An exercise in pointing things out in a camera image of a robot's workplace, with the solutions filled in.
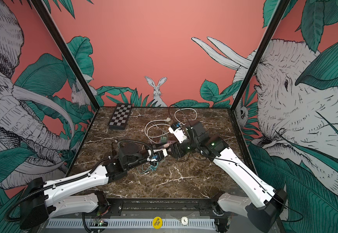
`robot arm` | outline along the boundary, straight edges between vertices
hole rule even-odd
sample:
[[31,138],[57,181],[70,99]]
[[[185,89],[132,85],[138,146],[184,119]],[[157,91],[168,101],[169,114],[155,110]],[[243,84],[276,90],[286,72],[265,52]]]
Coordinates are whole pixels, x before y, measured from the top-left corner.
[[222,138],[217,135],[209,137],[199,121],[189,121],[184,127],[188,137],[179,124],[170,127],[169,131],[178,137],[180,143],[172,144],[168,152],[174,157],[182,157],[187,152],[196,151],[222,168],[249,198],[224,194],[218,199],[219,207],[223,211],[246,215],[258,229],[268,232],[283,211],[287,199],[285,191],[275,190],[260,179]]

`black cable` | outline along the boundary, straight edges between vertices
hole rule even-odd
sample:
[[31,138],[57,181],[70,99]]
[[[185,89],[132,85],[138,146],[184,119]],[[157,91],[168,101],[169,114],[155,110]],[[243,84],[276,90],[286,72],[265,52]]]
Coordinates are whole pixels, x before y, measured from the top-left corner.
[[[107,160],[109,160],[109,159],[102,159],[102,160],[100,160],[99,162],[97,162],[97,164],[95,164],[95,165],[93,166],[93,168],[90,170],[90,172],[89,172],[88,174],[93,173],[101,163],[103,163],[104,161],[107,161]],[[82,176],[78,176],[78,177],[75,177],[75,178],[70,179],[70,180],[65,180],[65,181],[56,183],[56,184],[54,184],[54,185],[55,185],[55,187],[58,187],[58,186],[61,186],[61,185],[64,185],[64,184],[69,184],[69,183],[75,182],[75,181],[77,181],[77,180],[81,180],[81,179],[83,179],[83,178],[88,177],[88,174],[84,174],[84,175],[82,175]],[[38,189],[38,190],[36,190],[36,191],[34,191],[34,192],[29,193],[27,196],[25,196],[25,197],[19,199],[19,200],[18,200],[17,202],[15,202],[12,206],[10,206],[10,208],[8,208],[8,210],[7,210],[6,213],[4,214],[4,220],[7,221],[7,222],[17,222],[17,221],[20,221],[20,218],[11,218],[11,217],[10,217],[10,213],[11,213],[18,205],[20,205],[20,204],[23,203],[24,201],[28,200],[28,199],[31,198],[32,196],[34,196],[34,195],[36,195],[36,194],[38,194],[38,193],[41,193],[41,192],[43,192],[43,191],[45,191],[45,190],[52,189],[53,187],[54,187],[53,185],[45,186],[45,187],[43,187],[43,188],[41,188],[41,189]]]
[[119,149],[121,148],[121,143],[123,143],[123,142],[134,142],[134,143],[142,144],[143,146],[146,146],[146,147],[151,151],[151,156],[153,156],[153,154],[154,154],[152,146],[148,145],[148,144],[145,143],[145,142],[141,142],[141,141],[137,141],[137,140],[131,140],[131,139],[120,140],[120,141],[117,143],[117,147],[118,147]]
[[89,229],[89,227],[86,225],[86,221],[85,221],[85,212],[82,212],[82,225],[88,233],[94,233],[94,232],[99,233],[99,232],[102,232],[102,231],[105,230],[105,228],[98,229],[97,231],[94,231],[94,230],[92,231],[91,229]]

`pink wall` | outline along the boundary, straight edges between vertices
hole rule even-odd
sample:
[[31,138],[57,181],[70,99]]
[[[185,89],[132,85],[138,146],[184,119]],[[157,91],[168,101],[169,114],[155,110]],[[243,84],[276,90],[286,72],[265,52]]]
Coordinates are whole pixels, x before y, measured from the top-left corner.
[[[216,38],[242,56],[255,50],[263,36],[262,1],[73,1],[75,19],[52,2],[51,16],[66,42],[88,37],[93,46],[94,80],[90,85],[138,88],[143,97],[157,84],[162,99],[173,104],[183,99],[202,100],[199,89],[205,79],[222,91],[232,83],[234,70],[213,61],[191,37]],[[115,105],[103,97],[105,105]]]

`marble tabletop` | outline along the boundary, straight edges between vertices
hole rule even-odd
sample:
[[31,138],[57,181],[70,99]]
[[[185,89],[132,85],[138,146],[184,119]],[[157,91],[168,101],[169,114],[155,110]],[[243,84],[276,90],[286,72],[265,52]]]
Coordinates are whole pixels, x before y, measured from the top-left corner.
[[[117,151],[115,140],[149,142],[144,134],[145,125],[151,120],[169,117],[167,108],[133,108],[126,129],[111,130],[108,122],[114,109],[103,107],[99,110],[69,175],[90,170],[97,161],[111,155],[112,146]],[[170,109],[173,118],[175,110],[177,109]],[[191,110],[184,112],[189,119],[195,117]],[[203,124],[209,135],[219,134],[242,160],[227,109],[197,109],[197,113],[197,120]],[[177,118],[185,122],[180,112],[177,113]],[[160,135],[162,130],[167,132],[167,126],[153,127],[149,134]],[[168,140],[174,141],[174,135],[169,133]],[[203,158],[198,153],[186,155],[179,160],[167,156],[156,171],[140,174],[137,169],[132,169],[127,176],[116,182],[93,187],[78,194],[101,190],[107,198],[211,198],[223,190],[233,195],[246,196],[225,171],[209,160],[199,160]]]

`black metal frame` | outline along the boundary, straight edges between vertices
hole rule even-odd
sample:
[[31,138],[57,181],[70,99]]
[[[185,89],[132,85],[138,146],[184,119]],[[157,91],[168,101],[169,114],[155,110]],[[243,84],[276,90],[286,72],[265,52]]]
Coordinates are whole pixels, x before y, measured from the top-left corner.
[[237,104],[239,103],[246,87],[248,86],[248,83],[250,82],[250,79],[253,77],[254,72],[257,68],[258,63],[260,62],[263,53],[265,52],[271,38],[274,35],[274,32],[276,30],[276,27],[278,26],[280,19],[282,18],[285,10],[287,9],[288,3],[290,0],[280,0],[275,7],[275,12],[273,16],[271,17],[271,20],[267,26],[267,29],[265,31],[264,36],[262,37],[261,43],[256,51],[256,54],[252,60],[252,63],[250,64],[250,67],[248,71],[246,72],[245,78],[240,86],[240,89],[234,99],[234,102],[231,106],[231,111],[235,111]]
[[34,8],[36,9],[38,14],[40,15],[43,23],[47,27],[47,30],[50,32],[50,34],[53,37],[55,43],[59,47],[61,53],[63,54],[63,56],[65,58],[65,60],[69,64],[70,68],[72,69],[73,73],[77,77],[78,81],[81,83],[81,86],[82,86],[83,90],[86,92],[87,96],[89,97],[91,104],[94,106],[94,109],[98,110],[100,107],[99,107],[97,100],[95,99],[94,95],[90,91],[90,88],[89,88],[87,82],[83,78],[82,72],[78,68],[78,65],[77,65],[76,61],[74,60],[73,55],[70,53],[70,51],[67,47],[67,44],[64,42],[62,35],[58,31],[57,27],[55,26],[55,24],[54,24],[54,22],[51,18],[51,16],[47,12],[45,5],[42,3],[41,0],[31,0],[31,1],[32,1]]

